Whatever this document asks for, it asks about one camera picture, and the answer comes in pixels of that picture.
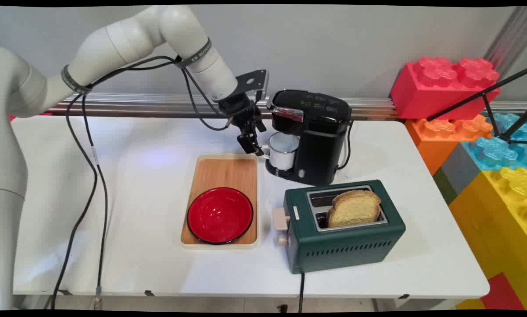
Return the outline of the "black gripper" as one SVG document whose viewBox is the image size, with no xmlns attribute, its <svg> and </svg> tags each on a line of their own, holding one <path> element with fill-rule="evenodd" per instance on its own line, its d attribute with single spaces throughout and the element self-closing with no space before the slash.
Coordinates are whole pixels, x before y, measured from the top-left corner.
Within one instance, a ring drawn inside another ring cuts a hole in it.
<svg viewBox="0 0 527 317">
<path fill-rule="evenodd" d="M 256 156 L 264 155 L 257 141 L 256 129 L 260 133 L 267 130 L 262 122 L 261 111 L 257 106 L 261 98 L 262 94 L 257 93 L 255 101 L 252 101 L 246 93 L 241 93 L 218 102 L 219 110 L 231 120 L 232 125 L 241 129 L 241 134 L 237 136 L 241 148 L 245 153 L 253 153 Z"/>
</svg>

